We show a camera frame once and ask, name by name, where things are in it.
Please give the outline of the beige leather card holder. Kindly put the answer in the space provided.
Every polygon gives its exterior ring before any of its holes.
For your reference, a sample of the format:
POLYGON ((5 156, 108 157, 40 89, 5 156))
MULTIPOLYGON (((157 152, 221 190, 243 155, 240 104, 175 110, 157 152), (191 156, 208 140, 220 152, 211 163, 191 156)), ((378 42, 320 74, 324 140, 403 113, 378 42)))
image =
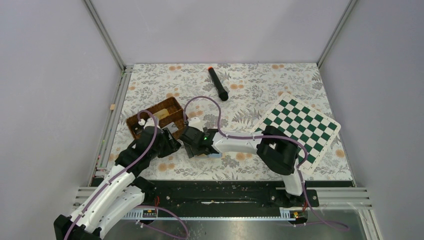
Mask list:
POLYGON ((221 157, 222 153, 201 154, 197 156, 199 159, 219 159, 221 157))

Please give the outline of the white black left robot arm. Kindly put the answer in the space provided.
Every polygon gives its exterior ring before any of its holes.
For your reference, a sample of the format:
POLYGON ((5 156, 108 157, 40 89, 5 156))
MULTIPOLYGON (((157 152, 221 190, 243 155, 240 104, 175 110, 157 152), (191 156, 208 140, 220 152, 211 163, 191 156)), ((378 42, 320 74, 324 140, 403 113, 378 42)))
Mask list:
POLYGON ((181 148, 168 129, 147 126, 131 142, 88 199, 69 216, 53 223, 58 240, 102 240, 113 226, 136 206, 155 200, 154 185, 140 176, 155 158, 167 157, 181 148))

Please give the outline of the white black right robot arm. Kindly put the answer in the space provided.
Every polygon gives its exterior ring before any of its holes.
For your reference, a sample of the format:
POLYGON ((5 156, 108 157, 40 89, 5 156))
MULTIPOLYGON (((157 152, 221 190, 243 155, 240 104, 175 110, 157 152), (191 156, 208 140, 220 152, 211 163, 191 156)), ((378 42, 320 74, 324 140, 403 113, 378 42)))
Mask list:
POLYGON ((286 136, 274 126, 252 133, 228 132, 217 128, 200 130, 187 126, 180 138, 190 158, 200 155, 220 155, 229 152, 258 156, 274 173, 282 176, 287 201, 293 206, 301 205, 307 194, 296 169, 299 164, 301 143, 286 136))

